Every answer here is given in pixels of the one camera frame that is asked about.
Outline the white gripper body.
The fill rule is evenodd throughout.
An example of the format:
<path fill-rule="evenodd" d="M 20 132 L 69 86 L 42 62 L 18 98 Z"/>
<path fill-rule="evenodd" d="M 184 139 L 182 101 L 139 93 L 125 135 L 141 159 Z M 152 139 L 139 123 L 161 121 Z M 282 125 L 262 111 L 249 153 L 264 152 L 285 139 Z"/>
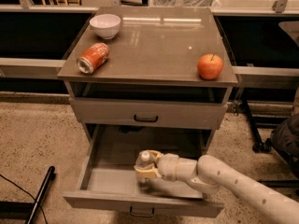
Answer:
<path fill-rule="evenodd" d="M 163 180 L 172 182 L 177 180 L 178 161 L 179 156 L 175 154 L 163 154 L 159 158 L 157 168 Z"/>

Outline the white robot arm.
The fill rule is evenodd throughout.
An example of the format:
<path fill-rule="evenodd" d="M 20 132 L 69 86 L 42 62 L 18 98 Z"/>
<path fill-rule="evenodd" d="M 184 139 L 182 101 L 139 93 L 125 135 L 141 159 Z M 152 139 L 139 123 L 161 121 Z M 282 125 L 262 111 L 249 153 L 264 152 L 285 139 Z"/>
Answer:
<path fill-rule="evenodd" d="M 197 161 L 178 155 L 143 150 L 135 162 L 136 179 L 181 181 L 205 194 L 225 187 L 277 224 L 299 224 L 299 202 L 239 173 L 223 161 L 203 155 Z"/>

